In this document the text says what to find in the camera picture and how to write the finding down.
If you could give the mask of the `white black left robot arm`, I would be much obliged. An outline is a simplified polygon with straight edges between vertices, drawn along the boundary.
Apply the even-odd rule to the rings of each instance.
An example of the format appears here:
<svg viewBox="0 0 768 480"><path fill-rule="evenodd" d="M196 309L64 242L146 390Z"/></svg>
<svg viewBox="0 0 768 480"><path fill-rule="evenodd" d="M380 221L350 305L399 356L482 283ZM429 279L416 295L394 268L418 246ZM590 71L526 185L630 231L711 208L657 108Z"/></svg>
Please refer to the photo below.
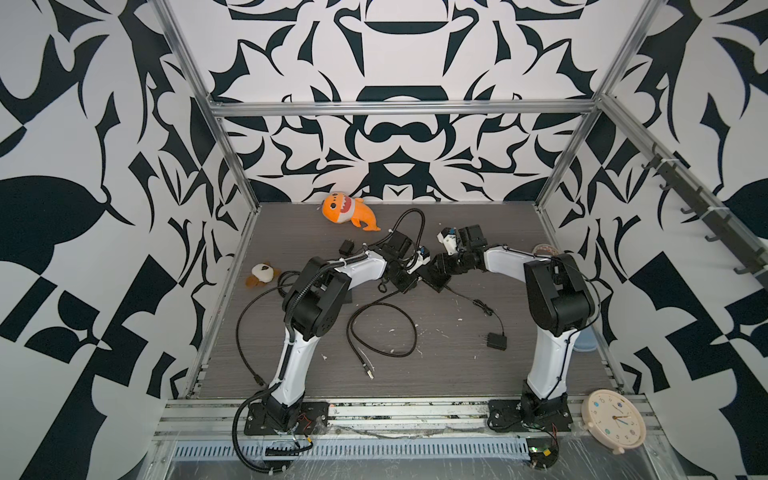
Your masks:
<svg viewBox="0 0 768 480"><path fill-rule="evenodd" d="M424 246L414 251L411 247L409 237L391 232L383 243L347 258L310 259L283 301L283 350L264 400L272 416L290 416L298 410L317 344L336 323L348 292L373 281L403 293L415 285L419 269L431 261L431 252Z"/></svg>

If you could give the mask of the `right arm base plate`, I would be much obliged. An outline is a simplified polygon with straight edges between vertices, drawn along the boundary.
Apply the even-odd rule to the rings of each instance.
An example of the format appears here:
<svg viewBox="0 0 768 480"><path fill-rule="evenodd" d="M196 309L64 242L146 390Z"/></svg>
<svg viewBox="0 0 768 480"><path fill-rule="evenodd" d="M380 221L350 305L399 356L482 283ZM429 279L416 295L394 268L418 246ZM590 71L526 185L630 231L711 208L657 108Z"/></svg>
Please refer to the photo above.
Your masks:
<svg viewBox="0 0 768 480"><path fill-rule="evenodd" d="M568 432L573 422L566 394L548 400L540 400L533 394L524 394L516 400L491 400L488 409L486 424L499 433L550 431L552 427Z"/></svg>

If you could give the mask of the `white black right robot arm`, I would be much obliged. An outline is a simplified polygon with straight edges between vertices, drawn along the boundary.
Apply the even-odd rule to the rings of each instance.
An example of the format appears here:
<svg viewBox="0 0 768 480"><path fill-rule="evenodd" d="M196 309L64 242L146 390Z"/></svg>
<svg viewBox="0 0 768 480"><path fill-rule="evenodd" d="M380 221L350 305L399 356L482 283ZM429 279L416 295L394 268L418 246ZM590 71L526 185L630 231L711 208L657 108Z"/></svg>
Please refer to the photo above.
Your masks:
<svg viewBox="0 0 768 480"><path fill-rule="evenodd" d="M427 265L423 281L434 290L452 277L472 270L495 273L525 284L528 308L537 326L530 392L540 401L567 391L566 376L573 343L596 319L596 296L570 254L536 255L505 245L491 246L478 225L443 229L437 235L445 248Z"/></svg>

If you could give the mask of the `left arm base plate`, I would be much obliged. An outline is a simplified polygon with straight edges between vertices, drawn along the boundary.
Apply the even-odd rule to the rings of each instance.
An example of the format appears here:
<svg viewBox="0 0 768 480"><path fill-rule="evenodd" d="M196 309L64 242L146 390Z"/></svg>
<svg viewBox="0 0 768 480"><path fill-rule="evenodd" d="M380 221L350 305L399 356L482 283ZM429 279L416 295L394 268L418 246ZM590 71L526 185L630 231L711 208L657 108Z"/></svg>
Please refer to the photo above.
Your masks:
<svg viewBox="0 0 768 480"><path fill-rule="evenodd" d="M290 407L279 403L253 403L248 407L244 434L309 435L327 426L329 407L327 402L298 402Z"/></svg>

